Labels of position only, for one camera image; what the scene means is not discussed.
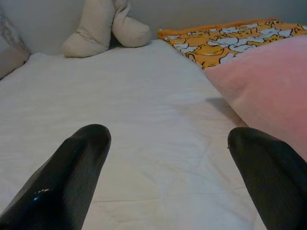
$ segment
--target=beige plush toy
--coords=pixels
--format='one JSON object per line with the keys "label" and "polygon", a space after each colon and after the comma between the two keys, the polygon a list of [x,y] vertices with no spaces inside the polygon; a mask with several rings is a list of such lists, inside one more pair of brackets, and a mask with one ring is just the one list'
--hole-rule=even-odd
{"label": "beige plush toy", "polygon": [[126,47],[139,47],[151,40],[150,28],[127,16],[129,0],[85,0],[79,28],[62,45],[67,58],[84,58],[109,48],[111,31]]}

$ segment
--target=bedding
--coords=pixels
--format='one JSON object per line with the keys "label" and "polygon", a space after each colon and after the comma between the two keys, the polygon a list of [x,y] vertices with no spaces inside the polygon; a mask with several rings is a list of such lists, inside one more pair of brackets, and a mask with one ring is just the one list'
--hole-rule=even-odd
{"label": "bedding", "polygon": [[208,25],[181,31],[161,30],[160,39],[203,69],[214,67],[243,52],[285,38],[307,35],[307,25],[277,19]]}
{"label": "bedding", "polygon": [[307,35],[248,51],[205,75],[250,127],[307,161]]}
{"label": "bedding", "polygon": [[29,56],[18,31],[0,8],[0,80],[22,66]]}
{"label": "bedding", "polygon": [[59,144],[103,124],[112,144],[84,230],[263,230],[227,150],[242,120],[167,43],[32,55],[0,82],[0,211]]}

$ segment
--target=plush toy ear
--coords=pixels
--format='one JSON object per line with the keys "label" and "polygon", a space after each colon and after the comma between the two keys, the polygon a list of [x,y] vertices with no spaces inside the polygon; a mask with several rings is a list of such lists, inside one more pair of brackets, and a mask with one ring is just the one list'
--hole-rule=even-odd
{"label": "plush toy ear", "polygon": [[113,0],[85,0],[79,28],[62,46],[64,56],[84,58],[107,51],[114,15]]}
{"label": "plush toy ear", "polygon": [[130,10],[128,0],[114,0],[115,18],[112,32],[117,40],[126,47],[140,47],[147,45],[151,40],[149,26],[128,17]]}

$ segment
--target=pillow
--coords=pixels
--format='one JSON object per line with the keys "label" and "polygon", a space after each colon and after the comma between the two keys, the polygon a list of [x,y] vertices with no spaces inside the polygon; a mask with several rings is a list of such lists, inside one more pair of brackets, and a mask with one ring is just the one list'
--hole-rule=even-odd
{"label": "pillow", "polygon": [[228,147],[267,229],[307,229],[307,163],[253,128],[233,129]]}
{"label": "pillow", "polygon": [[63,44],[67,58],[84,58],[109,49],[111,31],[126,47],[144,46],[151,40],[147,25],[127,16],[128,0],[86,0],[77,32]]}
{"label": "pillow", "polygon": [[128,0],[115,0],[116,13],[112,25],[112,32],[117,40],[125,47],[139,47],[147,45],[151,40],[149,26],[130,18]]}
{"label": "pillow", "polygon": [[307,161],[307,35],[247,51],[204,71],[250,127],[287,142]]}
{"label": "pillow", "polygon": [[115,14],[112,0],[86,0],[79,28],[63,44],[67,58],[85,58],[109,49]]}
{"label": "pillow", "polygon": [[22,66],[30,57],[17,30],[0,9],[0,80]]}

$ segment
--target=bed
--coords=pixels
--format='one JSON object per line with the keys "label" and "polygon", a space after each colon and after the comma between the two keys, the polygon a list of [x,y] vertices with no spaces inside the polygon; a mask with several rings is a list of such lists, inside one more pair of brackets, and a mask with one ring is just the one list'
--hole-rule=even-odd
{"label": "bed", "polygon": [[0,210],[78,128],[112,135],[83,229],[265,229],[227,149],[242,120],[167,43],[34,54],[0,84]]}
{"label": "bed", "polygon": [[[135,45],[120,40],[113,30],[116,17],[125,18],[127,15],[119,15],[127,14],[129,5],[122,10],[116,9],[112,0],[105,2],[110,3],[111,10],[99,5],[97,12],[101,12],[95,15],[105,17],[104,22],[99,18],[99,23],[86,20],[86,26],[99,39],[104,36],[106,43],[84,36],[90,43],[96,41],[105,47],[75,56],[60,51],[60,47],[70,35],[80,36],[75,32],[83,21],[83,0],[1,1],[0,8],[12,24],[0,11],[0,32],[5,24],[12,33],[0,36],[0,67],[7,60],[1,59],[1,54],[8,47],[11,57],[18,54],[19,59],[10,63],[14,68],[0,68],[0,79],[15,69],[0,81],[0,212],[67,137],[86,125],[102,124],[110,130],[112,144],[83,229],[264,230],[263,222],[268,229],[305,229],[305,2],[276,6],[275,1],[243,4],[195,0],[195,4],[186,4],[171,0],[165,4],[131,0],[131,15],[150,26],[153,39],[155,32],[164,28],[158,34],[164,41],[153,40],[143,46],[147,44],[144,42],[139,48],[119,45],[108,51],[111,29],[122,45]],[[84,8],[91,18],[96,6],[85,4]],[[229,15],[216,13],[225,9]],[[254,21],[270,17],[302,24]],[[216,25],[235,20],[245,23]],[[150,40],[147,25],[143,29]],[[8,47],[5,43],[3,49],[6,35],[11,39],[6,39]],[[256,48],[283,39],[284,43]],[[251,55],[245,56],[247,49]],[[291,109],[284,113],[284,107]],[[303,122],[295,121],[297,115]],[[241,118],[251,127],[284,138],[295,150],[282,141],[276,144],[274,137],[259,131],[233,130],[247,126]],[[262,149],[262,142],[254,141],[259,136],[266,141]],[[270,161],[276,149],[282,157]],[[252,154],[246,158],[246,152]],[[263,153],[268,153],[266,164],[258,157]],[[285,163],[289,153],[299,164]],[[276,170],[271,183],[276,165],[283,167]],[[261,175],[260,180],[254,175]],[[280,193],[278,186],[285,176],[293,180]],[[271,199],[272,194],[280,198]]]}

